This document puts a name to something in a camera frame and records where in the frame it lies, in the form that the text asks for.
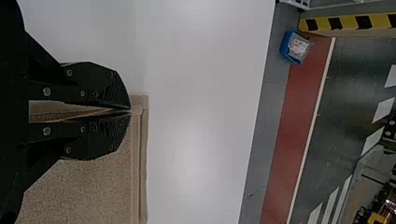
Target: small blue object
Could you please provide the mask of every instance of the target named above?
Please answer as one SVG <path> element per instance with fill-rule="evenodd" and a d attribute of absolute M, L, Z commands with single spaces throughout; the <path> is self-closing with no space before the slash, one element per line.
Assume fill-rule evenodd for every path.
<path fill-rule="evenodd" d="M 280 54 L 293 63 L 302 64 L 312 43 L 298 31 L 287 31 L 283 37 Z"/>

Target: gray floor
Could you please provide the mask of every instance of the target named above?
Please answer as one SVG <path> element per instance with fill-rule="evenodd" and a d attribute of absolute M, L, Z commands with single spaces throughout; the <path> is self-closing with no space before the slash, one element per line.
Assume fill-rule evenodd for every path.
<path fill-rule="evenodd" d="M 318 7 L 320 4 L 328 4 L 334 0 L 311 0 L 311 7 Z M 335 0 L 335 2 L 351 2 L 351 0 Z M 396 1 L 384 0 L 380 2 L 357 4 L 348 7 L 333 7 L 319 10 L 310 10 L 301 14 L 301 18 L 313 18 L 322 16 L 357 15 L 368 13 L 381 13 L 396 10 Z"/>
<path fill-rule="evenodd" d="M 353 0 L 311 0 L 310 7 L 327 7 L 345 3 L 353 3 Z"/>
<path fill-rule="evenodd" d="M 298 19 L 299 13 L 295 7 L 286 4 L 276 5 L 239 218 L 240 224 L 260 223 L 290 70 L 290 63 L 280 56 L 279 49 L 283 35 L 286 31 L 297 27 Z"/>

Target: floor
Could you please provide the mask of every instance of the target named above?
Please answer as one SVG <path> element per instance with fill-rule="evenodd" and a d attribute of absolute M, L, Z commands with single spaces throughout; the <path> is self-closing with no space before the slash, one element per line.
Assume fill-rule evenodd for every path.
<path fill-rule="evenodd" d="M 395 89 L 385 85 L 395 49 L 394 39 L 336 39 L 290 223 L 322 220 L 326 204 L 345 199 L 357 161 L 379 141 L 393 107 Z"/>
<path fill-rule="evenodd" d="M 285 6 L 277 5 L 276 13 L 280 11 L 282 15 L 287 13 L 293 15 L 285 10 Z M 273 42 L 273 37 L 276 36 L 276 30 L 282 33 L 283 29 L 284 26 L 279 24 L 273 26 L 270 43 L 274 44 L 275 49 L 276 42 Z M 316 42 L 314 48 L 317 48 L 320 41 L 316 41 L 315 38 L 313 41 Z M 259 223 L 258 209 L 255 206 L 260 204 L 261 200 L 264 200 L 261 223 L 337 223 L 342 214 L 356 163 L 378 142 L 387 115 L 394 107 L 394 87 L 389 83 L 393 82 L 391 81 L 393 72 L 390 72 L 390 68 L 396 63 L 395 49 L 396 41 L 393 39 L 337 38 L 334 40 L 323 90 L 320 91 L 321 96 L 314 93 L 318 97 L 318 102 L 315 98 L 313 106 L 318 105 L 318 111 L 302 110 L 303 114 L 311 113 L 311 117 L 307 118 L 307 130 L 311 120 L 315 121 L 312 123 L 314 124 L 312 133 L 308 134 L 306 131 L 305 136 L 300 136 L 302 144 L 300 149 L 297 149 L 290 139 L 299 138 L 300 133 L 297 132 L 300 132 L 305 124 L 294 125 L 294 130 L 288 133 L 282 131 L 284 127 L 292 128 L 290 123 L 295 123 L 295 120 L 303 122 L 298 114 L 298 99 L 290 101 L 292 104 L 297 102 L 294 109 L 290 110 L 290 119 L 284 118 L 285 110 L 289 107 L 289 98 L 285 93 L 288 95 L 291 88 L 293 69 L 290 70 L 289 65 L 270 61 L 271 53 L 277 54 L 276 50 L 270 48 L 240 223 Z M 327 51 L 320 57 L 326 60 Z M 288 78 L 287 88 L 276 88 L 282 93 L 275 94 L 279 103 L 268 105 L 265 96 L 270 96 L 272 101 L 275 97 L 271 97 L 273 91 L 271 86 L 274 84 L 265 83 L 265 80 L 271 79 L 272 75 L 267 70 L 278 71 L 283 75 L 286 73 L 285 67 L 290 70 L 290 74 L 284 76 Z M 321 72 L 318 70 L 315 75 L 317 78 L 318 76 L 322 78 L 324 67 L 323 64 Z M 303 69 L 297 67 L 294 70 L 300 70 L 300 76 L 296 77 L 300 82 L 301 80 L 298 79 L 304 80 L 304 74 L 312 72 L 309 68 L 302 72 L 304 66 Z M 302 82 L 300 87 L 295 86 L 297 89 L 294 95 L 292 94 L 293 97 L 298 92 L 306 93 L 306 90 L 301 88 L 304 85 L 306 88 L 309 84 Z M 319 79 L 315 85 L 317 87 L 320 85 Z M 306 103 L 300 102 L 300 107 L 307 108 Z M 280 109 L 283 110 L 281 118 L 274 115 L 270 117 L 270 111 Z M 265 127 L 271 127 L 271 130 L 266 130 Z M 274 132 L 278 132 L 277 137 L 273 137 Z M 284 148 L 285 153 L 289 152 L 289 155 L 279 154 L 280 147 Z M 299 160 L 304 163 L 293 165 L 295 158 L 300 158 Z M 271 167 L 268 163 L 270 159 L 272 159 Z M 301 176 L 294 175 L 292 181 L 285 180 L 285 175 L 290 173 L 297 175 L 300 173 Z"/>
<path fill-rule="evenodd" d="M 285 32 L 296 29 L 298 18 L 299 13 L 295 7 L 286 4 L 276 5 L 239 218 L 240 224 L 259 223 L 262 216 L 262 201 L 270 173 L 290 70 L 290 62 L 280 55 L 279 49 Z"/>
<path fill-rule="evenodd" d="M 327 7 L 347 3 L 353 3 L 353 0 L 311 0 L 310 7 Z"/>

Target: white stripe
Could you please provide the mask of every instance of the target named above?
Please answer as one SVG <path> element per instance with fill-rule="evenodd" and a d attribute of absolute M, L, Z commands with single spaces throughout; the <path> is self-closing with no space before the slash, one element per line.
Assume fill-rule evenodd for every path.
<path fill-rule="evenodd" d="M 326 60 L 326 64 L 325 64 L 325 67 L 324 67 L 322 80 L 321 80 L 321 83 L 320 83 L 320 89 L 319 89 L 319 93 L 318 93 L 317 104 L 315 105 L 314 116 L 312 117 L 311 127 L 309 128 L 308 138 L 306 139 L 303 160 L 301 162 L 300 171 L 299 171 L 299 174 L 298 174 L 298 177 L 297 177 L 297 183 L 296 183 L 296 186 L 294 188 L 293 198 L 292 198 L 291 204 L 290 204 L 289 216 L 288 216 L 287 224 L 290 224 L 291 214 L 293 212 L 294 203 L 296 201 L 297 190 L 298 190 L 298 188 L 300 186 L 301 176 L 303 174 L 303 169 L 304 169 L 304 166 L 305 166 L 306 154 L 308 153 L 309 144 L 310 144 L 311 138 L 312 138 L 312 132 L 314 131 L 315 121 L 317 120 L 317 114 L 318 114 L 320 99 L 321 99 L 321 96 L 322 96 L 322 93 L 323 93 L 323 87 L 324 87 L 324 83 L 326 81 L 327 71 L 329 70 L 330 60 L 332 59 L 332 51 L 334 50 L 334 43 L 335 43 L 335 38 L 333 37 L 332 38 L 332 43 L 330 44 L 329 53 L 327 54 L 327 60 Z"/>
<path fill-rule="evenodd" d="M 332 192 L 330 195 L 329 201 L 327 201 L 326 210 L 324 211 L 322 224 L 328 224 L 330 220 L 330 215 L 332 214 L 332 208 L 334 207 L 335 199 L 337 198 L 338 190 L 337 188 L 335 191 Z"/>
<path fill-rule="evenodd" d="M 370 136 L 366 138 L 366 141 L 364 142 L 363 151 L 361 152 L 361 156 L 379 142 L 382 136 L 382 132 L 384 132 L 384 128 L 385 127 L 378 129 L 375 133 L 372 133 Z"/>
<path fill-rule="evenodd" d="M 343 191 L 341 191 L 340 199 L 338 199 L 338 204 L 337 207 L 335 208 L 334 217 L 332 218 L 332 224 L 337 224 L 338 218 L 340 217 L 341 209 L 343 208 L 344 201 L 347 196 L 347 190 L 349 189 L 349 183 L 351 178 L 352 176 L 350 176 L 344 183 Z"/>
<path fill-rule="evenodd" d="M 396 85 L 396 65 L 390 68 L 389 75 L 387 78 L 387 83 L 385 83 L 385 88 L 392 87 Z"/>
<path fill-rule="evenodd" d="M 379 103 L 378 107 L 376 108 L 372 123 L 375 123 L 375 122 L 381 120 L 382 118 L 384 118 L 385 116 L 389 115 L 394 101 L 395 101 L 395 98 L 393 97 L 393 98 L 390 98 L 386 101 Z"/>
<path fill-rule="evenodd" d="M 311 212 L 311 215 L 309 215 L 308 219 L 308 224 L 317 224 L 318 223 L 318 218 L 321 210 L 321 206 L 323 203 L 321 203 L 317 208 L 315 208 L 314 211 Z"/>

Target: white surface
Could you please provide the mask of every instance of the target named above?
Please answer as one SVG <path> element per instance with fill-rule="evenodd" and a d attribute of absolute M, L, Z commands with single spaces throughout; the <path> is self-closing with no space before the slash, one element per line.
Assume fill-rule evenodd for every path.
<path fill-rule="evenodd" d="M 272 0 L 21 0 L 62 62 L 117 69 L 150 97 L 149 223 L 237 223 Z"/>
<path fill-rule="evenodd" d="M 389 70 L 389 75 L 387 78 L 387 82 L 385 83 L 385 88 L 392 87 L 396 85 L 396 65 L 393 64 Z"/>
<path fill-rule="evenodd" d="M 377 131 L 375 131 L 375 133 L 372 133 L 370 136 L 366 138 L 361 155 L 364 155 L 364 153 L 366 153 L 370 148 L 374 147 L 379 142 L 379 140 L 381 140 L 381 136 L 382 133 L 384 132 L 384 128 L 385 127 L 378 129 Z"/>
<path fill-rule="evenodd" d="M 335 199 L 337 197 L 339 189 L 340 188 L 335 189 L 330 195 L 329 201 L 327 201 L 326 210 L 324 211 L 321 224 L 329 224 L 330 215 L 332 214 L 332 209 L 334 208 Z"/>
<path fill-rule="evenodd" d="M 318 218 L 320 215 L 320 210 L 321 210 L 322 205 L 323 205 L 323 203 L 318 205 L 318 207 L 315 208 L 315 210 L 311 212 L 311 214 L 309 215 L 308 224 L 318 224 Z"/>
<path fill-rule="evenodd" d="M 337 207 L 335 208 L 334 217 L 332 218 L 332 224 L 337 224 L 338 218 L 341 214 L 341 208 L 343 208 L 344 202 L 347 196 L 347 190 L 349 189 L 350 179 L 352 176 L 348 177 L 344 183 L 343 190 L 341 191 L 340 198 L 338 199 Z"/>
<path fill-rule="evenodd" d="M 384 118 L 385 116 L 389 115 L 390 110 L 393 107 L 394 101 L 395 101 L 395 98 L 393 97 L 393 98 L 390 98 L 386 101 L 379 103 L 378 107 L 376 108 L 372 123 L 375 123 L 375 122 L 381 120 L 382 118 Z"/>

